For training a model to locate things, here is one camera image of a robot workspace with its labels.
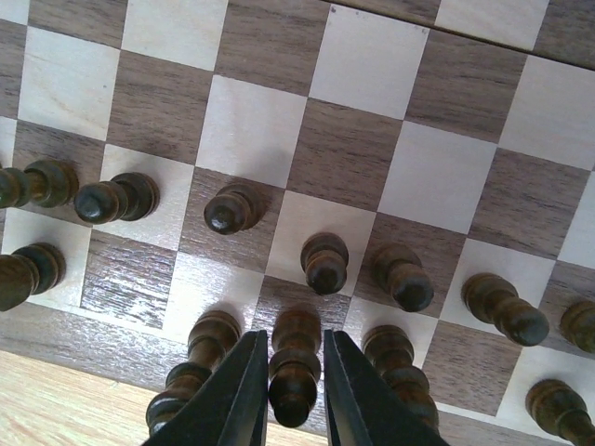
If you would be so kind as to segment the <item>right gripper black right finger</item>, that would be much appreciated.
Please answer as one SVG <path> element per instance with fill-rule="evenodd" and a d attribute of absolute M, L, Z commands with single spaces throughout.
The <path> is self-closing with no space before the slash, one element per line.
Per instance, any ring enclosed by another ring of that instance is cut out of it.
<path fill-rule="evenodd" d="M 411 413 L 343 331 L 324 331 L 324 407 L 330 445 L 444 445 Z"/>

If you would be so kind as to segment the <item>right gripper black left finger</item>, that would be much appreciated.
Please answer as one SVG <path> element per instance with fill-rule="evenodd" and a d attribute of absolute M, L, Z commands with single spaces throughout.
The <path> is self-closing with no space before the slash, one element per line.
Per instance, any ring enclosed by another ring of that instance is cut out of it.
<path fill-rule="evenodd" d="M 215 372 L 194 362 L 176 365 L 166 391 L 147 408 L 151 426 L 173 417 L 145 441 L 147 445 L 263 445 L 268 405 L 268 336 L 245 333 Z"/>

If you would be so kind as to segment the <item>dark piece pair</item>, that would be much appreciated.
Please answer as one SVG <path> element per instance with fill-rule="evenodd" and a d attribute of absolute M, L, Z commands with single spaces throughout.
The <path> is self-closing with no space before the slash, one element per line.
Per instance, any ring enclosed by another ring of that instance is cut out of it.
<path fill-rule="evenodd" d="M 300 265 L 307 285 L 316 294 L 335 294 L 347 280 L 348 247 L 334 233 L 315 233 L 302 246 Z"/>
<path fill-rule="evenodd" d="M 322 368 L 319 317 L 306 309 L 282 312 L 273 327 L 269 362 L 269 401 L 276 421 L 285 427 L 302 426 L 317 400 Z"/>

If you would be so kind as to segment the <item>dark piece low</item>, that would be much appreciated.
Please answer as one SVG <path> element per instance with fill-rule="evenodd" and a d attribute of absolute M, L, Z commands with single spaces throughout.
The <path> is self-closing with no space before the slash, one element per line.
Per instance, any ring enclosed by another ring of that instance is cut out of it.
<path fill-rule="evenodd" d="M 430 383 L 413 364 L 415 351 L 405 331 L 389 324 L 374 327 L 364 335 L 362 351 L 405 406 L 438 433 L 439 415 Z"/>
<path fill-rule="evenodd" d="M 79 189 L 74 169 L 63 161 L 38 160 L 20 170 L 1 169 L 1 208 L 32 203 L 44 208 L 68 204 Z"/>
<path fill-rule="evenodd" d="M 573 445 L 593 445 L 594 425 L 582 397 L 558 379 L 533 385 L 525 398 L 525 408 L 537 425 L 552 436 Z"/>

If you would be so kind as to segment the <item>stray light pawn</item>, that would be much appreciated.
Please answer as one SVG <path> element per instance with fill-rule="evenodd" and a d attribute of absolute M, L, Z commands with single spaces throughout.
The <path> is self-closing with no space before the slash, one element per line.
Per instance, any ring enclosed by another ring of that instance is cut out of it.
<path fill-rule="evenodd" d="M 214 232 L 229 235 L 253 228 L 265 211 L 265 201 L 253 186 L 232 183 L 207 203 L 204 220 Z"/>

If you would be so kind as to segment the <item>dark piece lowest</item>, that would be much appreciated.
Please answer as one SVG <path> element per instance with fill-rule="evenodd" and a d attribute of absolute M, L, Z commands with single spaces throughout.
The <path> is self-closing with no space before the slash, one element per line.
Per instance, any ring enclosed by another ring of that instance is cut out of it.
<path fill-rule="evenodd" d="M 159 200 L 159 188 L 151 177 L 127 172 L 85 185 L 76 193 L 73 205 L 83 221 L 99 225 L 142 219 L 157 208 Z"/>

